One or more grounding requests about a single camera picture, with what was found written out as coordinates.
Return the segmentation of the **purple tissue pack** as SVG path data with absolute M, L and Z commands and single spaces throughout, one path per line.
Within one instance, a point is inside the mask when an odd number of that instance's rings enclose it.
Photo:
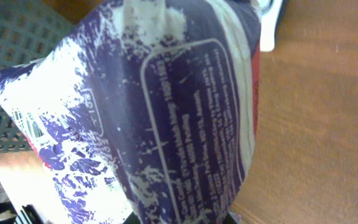
M 105 1 L 0 105 L 72 223 L 224 223 L 257 129 L 257 1 Z

